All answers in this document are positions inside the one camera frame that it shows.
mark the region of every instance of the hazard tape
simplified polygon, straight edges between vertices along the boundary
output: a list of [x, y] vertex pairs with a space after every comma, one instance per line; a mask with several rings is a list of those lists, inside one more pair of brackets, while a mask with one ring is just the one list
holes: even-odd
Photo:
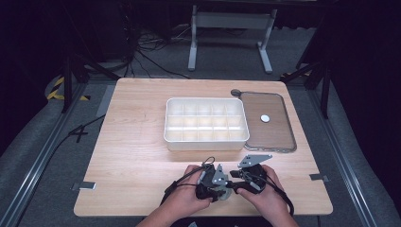
[[[57, 79], [56, 83], [54, 84], [53, 88], [51, 89], [50, 94], [47, 96], [47, 100], [50, 99], [64, 100], [63, 95], [57, 95], [57, 92], [59, 91], [59, 88], [63, 83], [64, 83], [64, 77], [60, 76], [59, 79]], [[81, 96], [79, 100], [89, 101], [91, 100], [91, 96]]]

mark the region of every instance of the white plastic box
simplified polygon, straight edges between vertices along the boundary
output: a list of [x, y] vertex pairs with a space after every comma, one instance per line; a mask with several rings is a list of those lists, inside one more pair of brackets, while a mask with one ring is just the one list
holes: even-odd
[[240, 150], [250, 134], [237, 98], [173, 97], [166, 104], [169, 150]]

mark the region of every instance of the white metal stand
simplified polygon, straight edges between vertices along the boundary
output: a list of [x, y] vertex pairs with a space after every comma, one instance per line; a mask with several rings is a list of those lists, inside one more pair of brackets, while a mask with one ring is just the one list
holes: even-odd
[[197, 6], [192, 8], [192, 42], [189, 52], [188, 70], [194, 71], [197, 60], [197, 27], [226, 27], [226, 28], [246, 28], [264, 29], [265, 37], [262, 42], [257, 43], [260, 57], [268, 74], [272, 73], [266, 46], [268, 45], [271, 29], [277, 9], [271, 14], [248, 14], [248, 13], [220, 13], [220, 12], [198, 12]]

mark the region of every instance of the person's arm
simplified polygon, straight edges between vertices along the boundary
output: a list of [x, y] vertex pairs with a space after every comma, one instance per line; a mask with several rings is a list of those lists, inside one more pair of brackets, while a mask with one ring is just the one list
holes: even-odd
[[[265, 165], [262, 165], [262, 167], [277, 186], [284, 190], [274, 169]], [[243, 188], [239, 188], [237, 192], [252, 203], [263, 218], [268, 220], [274, 227], [298, 226], [294, 218], [289, 214], [287, 204], [272, 187], [266, 185], [265, 189], [256, 195]]]
[[[189, 173], [198, 166], [189, 166], [185, 173]], [[198, 182], [201, 171], [184, 179], [180, 184], [191, 184], [178, 186], [166, 201], [156, 208], [149, 216], [141, 221], [137, 227], [167, 227], [176, 220], [186, 218], [192, 214], [209, 207], [210, 200], [199, 200], [195, 195], [195, 184]]]

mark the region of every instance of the wooden table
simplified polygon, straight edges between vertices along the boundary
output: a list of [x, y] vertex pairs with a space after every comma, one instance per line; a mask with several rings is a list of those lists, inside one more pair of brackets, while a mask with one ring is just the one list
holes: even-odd
[[[166, 102], [171, 97], [231, 97], [232, 89], [276, 93], [284, 98], [297, 149], [292, 153], [239, 151], [170, 151], [164, 139]], [[159, 206], [164, 190], [182, 177], [188, 165], [209, 156], [224, 171], [237, 169], [246, 154], [271, 153], [263, 164], [273, 167], [297, 215], [327, 215], [333, 211], [286, 85], [275, 81], [120, 79], [98, 136], [84, 181], [95, 190], [80, 190], [75, 214], [90, 216], [147, 216]], [[233, 194], [195, 216], [258, 216], [253, 206]]]

